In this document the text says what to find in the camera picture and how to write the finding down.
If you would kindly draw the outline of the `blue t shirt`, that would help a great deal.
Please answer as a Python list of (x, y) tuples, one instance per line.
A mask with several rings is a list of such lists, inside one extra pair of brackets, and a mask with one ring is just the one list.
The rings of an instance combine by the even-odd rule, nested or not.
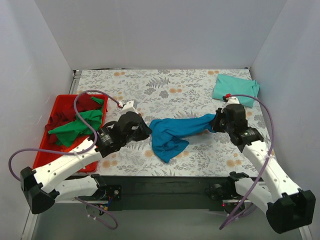
[(164, 163), (169, 163), (189, 145), (184, 138), (195, 136), (206, 130), (213, 132), (210, 122), (214, 117), (214, 114), (209, 113), (194, 118), (154, 119), (149, 124), (152, 130), (152, 151)]

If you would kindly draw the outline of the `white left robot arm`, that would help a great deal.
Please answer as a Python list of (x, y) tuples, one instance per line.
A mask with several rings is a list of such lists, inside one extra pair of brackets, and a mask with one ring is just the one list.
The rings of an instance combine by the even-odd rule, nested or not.
[(99, 174), (70, 179), (80, 169), (118, 152), (131, 141), (139, 142), (150, 137), (152, 130), (143, 118), (129, 111), (118, 121), (106, 123), (70, 152), (56, 160), (20, 172), (21, 190), (33, 214), (40, 214), (56, 202), (75, 197), (93, 200), (119, 200), (120, 185), (106, 183)]

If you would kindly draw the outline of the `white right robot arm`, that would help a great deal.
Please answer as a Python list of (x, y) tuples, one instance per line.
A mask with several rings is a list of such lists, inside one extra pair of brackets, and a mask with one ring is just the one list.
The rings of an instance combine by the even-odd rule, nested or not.
[(231, 103), (218, 108), (210, 122), (212, 130), (227, 133), (231, 142), (260, 173), (266, 188), (254, 184), (243, 172), (231, 172), (221, 189), (232, 199), (243, 196), (266, 215), (278, 234), (308, 226), (313, 221), (316, 197), (311, 190), (302, 190), (282, 169), (260, 132), (248, 126), (243, 105)]

